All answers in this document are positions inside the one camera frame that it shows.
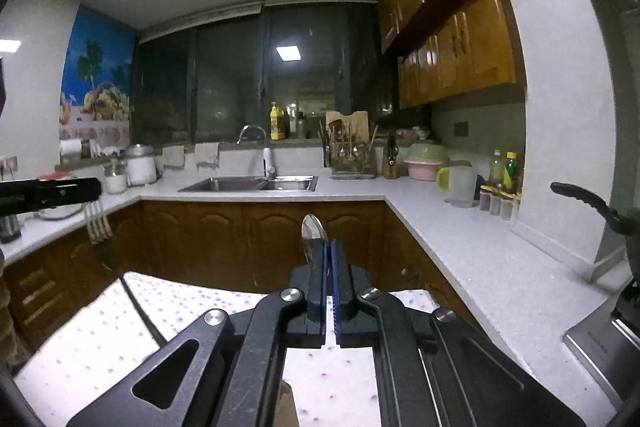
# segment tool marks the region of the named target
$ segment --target faucet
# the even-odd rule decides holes
[[[242,127],[242,131],[240,131],[240,136],[238,136],[237,144],[240,145],[240,142],[242,141],[242,136],[244,136],[244,132],[247,129],[251,129],[251,128],[261,130],[262,134],[264,135],[264,149],[262,149],[262,169],[264,172],[264,177],[268,180],[273,180],[276,177],[276,168],[271,158],[271,149],[269,149],[267,131],[265,131],[262,127],[256,124],[245,125],[244,127]]]

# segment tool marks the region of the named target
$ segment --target jar lid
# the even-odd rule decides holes
[[[102,169],[104,170],[105,176],[121,176],[126,172],[124,165],[119,162],[105,165]]]
[[[143,156],[151,156],[154,153],[154,148],[150,145],[143,145],[142,143],[136,143],[135,145],[129,145],[125,149],[125,158],[142,158]]]

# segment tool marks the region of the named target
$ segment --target kitchen counter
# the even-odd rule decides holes
[[[583,418],[609,421],[614,408],[566,346],[562,334],[610,295],[477,208],[454,208],[433,183],[398,180],[336,181],[321,174],[315,192],[178,192],[199,178],[167,178],[154,185],[102,196],[107,213],[140,200],[364,201],[384,200],[458,292],[491,340]],[[82,214],[64,221],[27,217],[22,237],[2,245],[7,264],[84,226]]]

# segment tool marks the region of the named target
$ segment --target double sink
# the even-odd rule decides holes
[[[314,192],[318,176],[278,176],[273,180],[256,176],[207,178],[178,192],[257,192],[259,190],[288,190]]]

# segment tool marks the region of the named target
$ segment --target white polka dot cloth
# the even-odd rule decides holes
[[[127,283],[151,321],[169,340],[206,310],[229,314],[254,308],[260,294],[201,288],[127,273]],[[438,307],[424,290],[395,293],[405,306]],[[370,348],[335,344],[332,302],[322,349],[289,349],[283,380],[293,389],[300,427],[380,425]],[[15,381],[47,427],[63,427],[158,346],[116,281],[38,350]]]

